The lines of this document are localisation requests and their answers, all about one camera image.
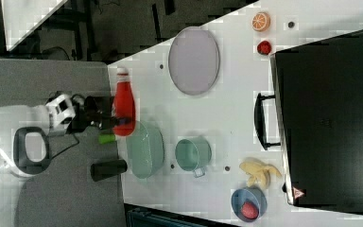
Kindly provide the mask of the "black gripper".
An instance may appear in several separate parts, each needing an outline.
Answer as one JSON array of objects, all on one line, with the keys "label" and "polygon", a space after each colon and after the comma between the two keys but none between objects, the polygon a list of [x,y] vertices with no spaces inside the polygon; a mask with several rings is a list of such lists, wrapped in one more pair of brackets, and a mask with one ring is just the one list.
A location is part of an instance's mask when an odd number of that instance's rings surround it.
[{"label": "black gripper", "polygon": [[102,119],[101,112],[92,96],[72,96],[71,100],[76,116],[70,123],[70,132],[83,132],[88,127],[111,129],[131,122],[130,117],[111,116]]}]

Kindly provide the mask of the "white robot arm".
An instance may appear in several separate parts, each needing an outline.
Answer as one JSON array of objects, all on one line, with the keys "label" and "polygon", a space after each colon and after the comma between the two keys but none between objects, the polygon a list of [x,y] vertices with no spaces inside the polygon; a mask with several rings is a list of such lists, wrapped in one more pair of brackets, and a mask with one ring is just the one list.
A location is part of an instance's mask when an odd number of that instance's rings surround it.
[{"label": "white robot arm", "polygon": [[75,135],[105,123],[112,128],[131,122],[129,116],[104,114],[91,96],[77,99],[77,95],[59,94],[43,105],[0,107],[0,227],[16,225],[22,187],[53,161],[50,137]]}]

